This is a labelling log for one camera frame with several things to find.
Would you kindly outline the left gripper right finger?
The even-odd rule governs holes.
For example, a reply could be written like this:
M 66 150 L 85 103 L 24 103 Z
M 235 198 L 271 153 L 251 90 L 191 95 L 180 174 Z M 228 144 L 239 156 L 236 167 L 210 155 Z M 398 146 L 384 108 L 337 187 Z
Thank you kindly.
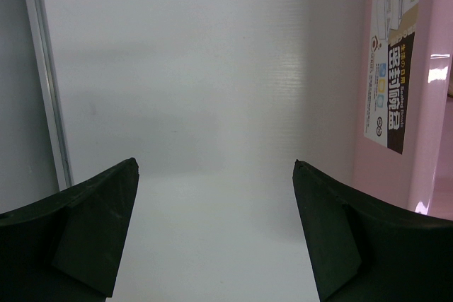
M 321 301 L 451 301 L 452 222 L 402 209 L 304 161 L 293 186 Z

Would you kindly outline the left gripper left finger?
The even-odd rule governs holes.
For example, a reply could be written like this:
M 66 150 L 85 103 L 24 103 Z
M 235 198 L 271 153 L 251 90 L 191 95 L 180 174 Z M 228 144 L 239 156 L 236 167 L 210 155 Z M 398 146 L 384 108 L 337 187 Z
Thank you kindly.
M 1 214 L 2 301 L 112 297 L 139 182 L 134 158 Z

